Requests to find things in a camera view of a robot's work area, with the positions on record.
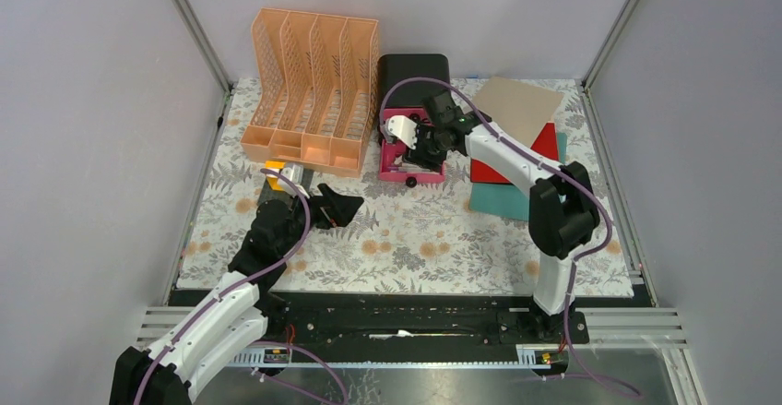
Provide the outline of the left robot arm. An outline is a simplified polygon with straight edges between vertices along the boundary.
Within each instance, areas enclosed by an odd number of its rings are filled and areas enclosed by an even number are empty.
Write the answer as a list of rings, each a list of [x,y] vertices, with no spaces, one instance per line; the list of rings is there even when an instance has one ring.
[[[115,363],[111,404],[192,404],[248,345],[285,332],[285,302],[270,293],[287,261],[313,229],[348,226],[364,203],[326,184],[314,196],[261,203],[218,284],[188,315],[145,349],[131,346]]]

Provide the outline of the beige cardboard sheet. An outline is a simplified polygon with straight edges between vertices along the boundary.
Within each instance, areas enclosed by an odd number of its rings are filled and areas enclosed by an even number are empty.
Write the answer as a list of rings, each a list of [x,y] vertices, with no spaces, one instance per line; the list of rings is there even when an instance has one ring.
[[[492,77],[472,98],[502,130],[531,147],[560,106],[564,94],[518,80]]]

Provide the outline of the pink top drawer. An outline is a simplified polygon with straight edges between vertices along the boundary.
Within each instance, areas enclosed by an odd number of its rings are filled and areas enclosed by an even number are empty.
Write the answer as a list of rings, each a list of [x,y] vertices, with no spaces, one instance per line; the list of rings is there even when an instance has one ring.
[[[422,107],[416,108],[385,108],[381,116],[381,125],[385,125],[385,122],[394,116],[406,116],[413,120],[417,124],[428,124],[429,118],[427,113]]]

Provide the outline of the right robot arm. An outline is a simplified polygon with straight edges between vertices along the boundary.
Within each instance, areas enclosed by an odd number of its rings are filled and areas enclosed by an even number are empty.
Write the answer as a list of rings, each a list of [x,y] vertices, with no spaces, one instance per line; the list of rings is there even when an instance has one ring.
[[[448,90],[424,99],[422,106],[430,123],[417,131],[417,150],[457,151],[484,162],[527,195],[528,233],[541,253],[533,294],[539,310],[530,315],[528,327],[537,340],[555,340],[565,330],[562,313],[573,300],[575,255],[600,225],[587,169],[576,161],[564,165],[539,155],[485,113],[463,112]]]

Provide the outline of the pink drawer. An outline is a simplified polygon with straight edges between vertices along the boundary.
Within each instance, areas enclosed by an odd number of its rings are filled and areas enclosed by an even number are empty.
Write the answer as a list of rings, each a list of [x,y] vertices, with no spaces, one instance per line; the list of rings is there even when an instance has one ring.
[[[428,124],[429,118],[427,113],[422,107],[416,108],[385,108],[381,116],[381,125],[385,125],[385,122],[394,116],[406,116],[413,120],[417,124]]]
[[[437,185],[445,181],[444,166],[439,172],[436,172],[405,161],[405,154],[409,152],[409,148],[401,141],[389,143],[381,139],[379,145],[379,180],[402,183],[408,188],[415,188],[419,185]]]

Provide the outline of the pink bottom drawer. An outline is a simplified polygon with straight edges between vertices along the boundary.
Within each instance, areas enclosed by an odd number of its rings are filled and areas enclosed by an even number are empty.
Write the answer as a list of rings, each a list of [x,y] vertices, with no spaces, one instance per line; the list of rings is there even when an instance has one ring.
[[[436,172],[405,161],[405,154],[409,152],[409,148],[401,141],[389,143],[381,139],[379,145],[379,180],[402,183],[408,188],[415,188],[419,185],[437,185],[445,181],[444,166],[439,172]]]

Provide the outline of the black drawer cabinet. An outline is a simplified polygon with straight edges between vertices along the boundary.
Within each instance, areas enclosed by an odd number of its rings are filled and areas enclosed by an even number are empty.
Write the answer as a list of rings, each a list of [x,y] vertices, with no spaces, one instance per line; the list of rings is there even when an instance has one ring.
[[[380,104],[398,82],[411,77],[450,81],[448,58],[444,54],[384,54],[378,61],[378,100]],[[422,101],[444,90],[431,82],[411,82],[399,87],[389,98],[387,108],[421,107]]]

